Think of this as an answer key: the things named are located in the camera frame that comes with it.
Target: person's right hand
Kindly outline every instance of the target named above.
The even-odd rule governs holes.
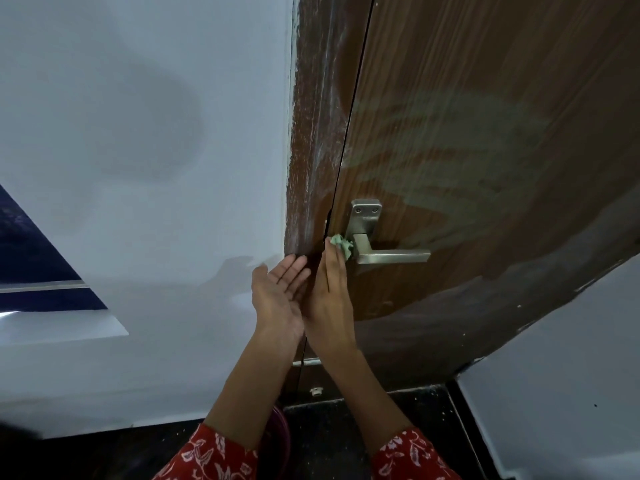
[[[309,345],[325,368],[357,352],[344,256],[329,239],[324,242],[309,316],[303,320]]]

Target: wall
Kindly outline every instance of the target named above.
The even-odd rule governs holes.
[[[640,256],[464,372],[502,475],[640,477]]]
[[[0,347],[0,420],[208,411],[282,254],[292,5],[0,0],[0,184],[129,332]]]

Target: green cloth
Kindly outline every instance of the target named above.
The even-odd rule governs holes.
[[[348,261],[351,257],[351,248],[353,247],[353,243],[348,239],[343,238],[340,234],[336,234],[331,238],[331,243],[334,246],[340,246],[342,249],[342,254],[344,254],[344,260]]]

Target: wooden door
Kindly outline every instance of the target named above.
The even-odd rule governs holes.
[[[640,250],[639,128],[640,0],[373,0],[328,234],[376,198],[374,248],[432,251],[349,263],[384,386],[451,379]]]

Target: hand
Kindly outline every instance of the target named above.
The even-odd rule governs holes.
[[[255,335],[295,353],[304,333],[300,299],[311,270],[306,256],[286,256],[270,272],[265,264],[253,270],[252,303],[257,313]]]
[[[358,351],[344,256],[329,239],[324,242],[311,294],[310,316],[304,322],[309,344],[325,368]]]

